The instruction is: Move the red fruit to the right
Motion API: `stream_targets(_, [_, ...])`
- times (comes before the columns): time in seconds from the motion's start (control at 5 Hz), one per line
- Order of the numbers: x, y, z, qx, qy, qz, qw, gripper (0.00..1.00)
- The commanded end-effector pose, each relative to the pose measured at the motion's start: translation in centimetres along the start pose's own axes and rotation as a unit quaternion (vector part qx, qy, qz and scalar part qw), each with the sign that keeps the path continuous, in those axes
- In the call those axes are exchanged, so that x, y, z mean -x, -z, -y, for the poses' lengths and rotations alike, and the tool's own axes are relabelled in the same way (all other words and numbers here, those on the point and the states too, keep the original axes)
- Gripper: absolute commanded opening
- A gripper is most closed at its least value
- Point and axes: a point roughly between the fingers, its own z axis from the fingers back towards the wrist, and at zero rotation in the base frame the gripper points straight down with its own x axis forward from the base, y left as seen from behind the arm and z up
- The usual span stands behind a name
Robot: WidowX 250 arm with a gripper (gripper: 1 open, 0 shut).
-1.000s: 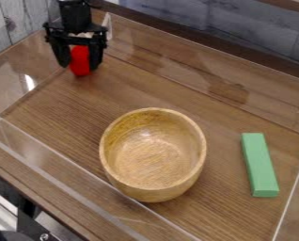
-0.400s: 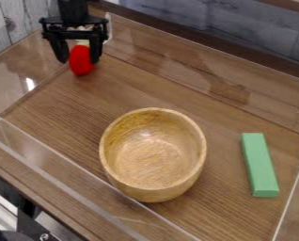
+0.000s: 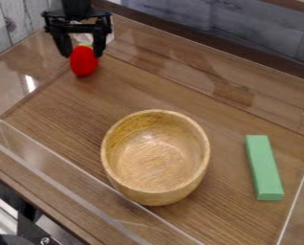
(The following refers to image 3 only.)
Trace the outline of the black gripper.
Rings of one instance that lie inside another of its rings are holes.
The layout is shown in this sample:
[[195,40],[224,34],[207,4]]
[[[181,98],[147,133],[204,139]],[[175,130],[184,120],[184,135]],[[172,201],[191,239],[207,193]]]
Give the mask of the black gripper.
[[92,0],[52,0],[43,11],[45,31],[59,33],[56,46],[63,57],[69,57],[73,44],[68,33],[93,34],[95,57],[101,57],[107,47],[107,36],[112,32],[109,11],[100,11],[92,6]]

